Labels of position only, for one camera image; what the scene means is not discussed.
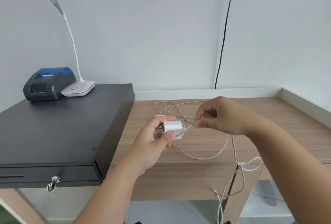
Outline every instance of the receipt printer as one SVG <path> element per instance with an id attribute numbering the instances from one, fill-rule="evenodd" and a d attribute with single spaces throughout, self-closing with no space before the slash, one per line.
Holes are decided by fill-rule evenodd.
<path id="1" fill-rule="evenodd" d="M 76 82 L 76 77 L 68 67 L 42 68 L 29 78 L 23 93 L 28 101 L 58 100 L 61 91 Z"/>

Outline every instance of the wooden desk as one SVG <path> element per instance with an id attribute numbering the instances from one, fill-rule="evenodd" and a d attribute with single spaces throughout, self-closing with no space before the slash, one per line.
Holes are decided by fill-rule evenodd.
<path id="1" fill-rule="evenodd" d="M 190 100 L 176 100 L 175 103 Z M 238 98 L 238 103 L 255 111 L 290 133 L 302 146 L 323 163 L 331 163 L 331 130 L 307 114 L 280 98 Z M 139 130 L 159 114 L 153 104 L 156 101 L 136 101 L 118 144 L 112 169 L 127 153 Z M 169 104 L 159 104 L 164 108 Z M 194 117 L 200 103 L 181 105 L 185 116 Z M 183 139 L 175 140 L 179 147 L 195 157 L 209 157 L 221 150 L 225 134 L 211 129 L 191 128 Z M 249 161 L 259 153 L 245 136 L 235 136 L 238 159 Z M 210 160 L 194 160 L 176 148 L 167 148 L 156 165 L 147 170 L 134 187 L 132 200 L 202 200 L 216 199 L 212 188 L 221 192 L 229 176 L 236 168 L 231 140 L 221 155 Z M 248 184 L 254 184 L 259 172 L 248 176 Z"/>

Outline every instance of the blue printer lid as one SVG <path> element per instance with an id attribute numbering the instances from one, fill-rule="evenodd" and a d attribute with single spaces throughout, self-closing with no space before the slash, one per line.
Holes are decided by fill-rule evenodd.
<path id="1" fill-rule="evenodd" d="M 61 72 L 64 76 L 72 73 L 72 70 L 69 67 L 57 67 L 57 68 L 41 68 L 37 71 L 40 76 L 50 77 L 57 72 Z"/>

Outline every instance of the black cable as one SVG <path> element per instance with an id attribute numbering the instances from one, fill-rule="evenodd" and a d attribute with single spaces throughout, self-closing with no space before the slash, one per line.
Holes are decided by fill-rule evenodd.
<path id="1" fill-rule="evenodd" d="M 217 85 L 217 79 L 218 79 L 219 69 L 221 68 L 222 53 L 223 53 L 224 41 L 225 41 L 225 33 L 226 33 L 226 24 L 227 24 L 227 17 L 228 17 L 228 15 L 229 15 L 230 4 L 231 4 L 231 0 L 229 0 L 229 7 L 228 7 L 228 11 L 227 11 L 227 13 L 226 13 L 225 27 L 224 27 L 224 36 L 223 36 L 223 43 L 222 43 L 222 49 L 221 49 L 221 56 L 219 57 L 219 66 L 218 66 L 218 71 L 217 71 L 217 75 L 216 75 L 215 89 L 216 89 L 216 85 Z"/>

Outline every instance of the desk surface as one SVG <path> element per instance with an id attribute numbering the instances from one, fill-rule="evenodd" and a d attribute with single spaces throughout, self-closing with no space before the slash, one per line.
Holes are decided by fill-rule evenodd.
<path id="1" fill-rule="evenodd" d="M 316 121 L 312 117 L 293 107 L 280 98 L 237 98 L 234 99 L 246 108 L 255 111 L 284 128 L 304 148 L 310 151 L 323 163 L 331 163 L 331 129 Z M 176 100 L 175 103 L 190 100 Z M 130 116 L 124 128 L 122 137 L 112 160 L 114 167 L 127 153 L 139 130 L 155 115 L 159 114 L 153 104 L 156 101 L 135 101 Z M 185 116 L 194 117 L 201 103 L 180 105 Z M 169 104 L 158 104 L 165 108 Z M 210 157 L 218 153 L 225 143 L 226 134 L 211 129 L 190 128 L 181 140 L 174 143 L 194 157 Z M 246 136 L 234 136 L 238 159 L 249 161 L 259 155 L 253 143 Z M 219 156 L 210 160 L 194 160 L 174 147 L 167 148 L 157 162 L 156 166 L 187 163 L 222 163 L 234 162 L 233 149 L 229 136 L 228 143 Z"/>

